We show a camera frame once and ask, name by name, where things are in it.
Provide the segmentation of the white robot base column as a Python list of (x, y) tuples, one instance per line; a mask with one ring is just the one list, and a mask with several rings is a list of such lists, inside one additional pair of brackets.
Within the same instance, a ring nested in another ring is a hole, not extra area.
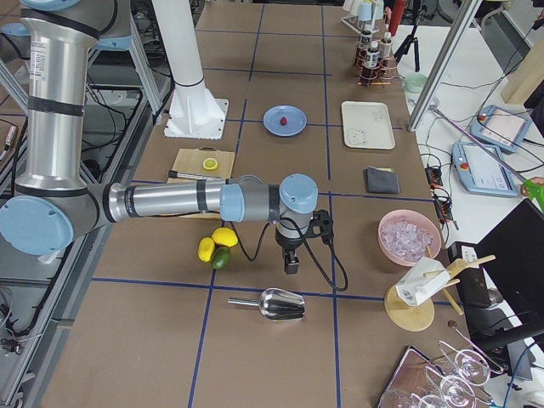
[(214, 98), (205, 84), (190, 3), (155, 0), (152, 4), (174, 81), (165, 135), (221, 139), (229, 101)]

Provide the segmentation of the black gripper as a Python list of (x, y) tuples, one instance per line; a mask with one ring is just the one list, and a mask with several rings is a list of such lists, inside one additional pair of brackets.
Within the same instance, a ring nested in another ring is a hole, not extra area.
[(309, 246), (309, 239), (321, 238), (332, 248), (332, 218), (327, 210), (320, 209), (312, 213), (298, 213), (286, 210), (275, 226), (275, 240), (282, 248), (284, 271), (287, 275), (298, 272), (299, 260), (297, 249), (304, 246), (318, 270), (325, 271)]

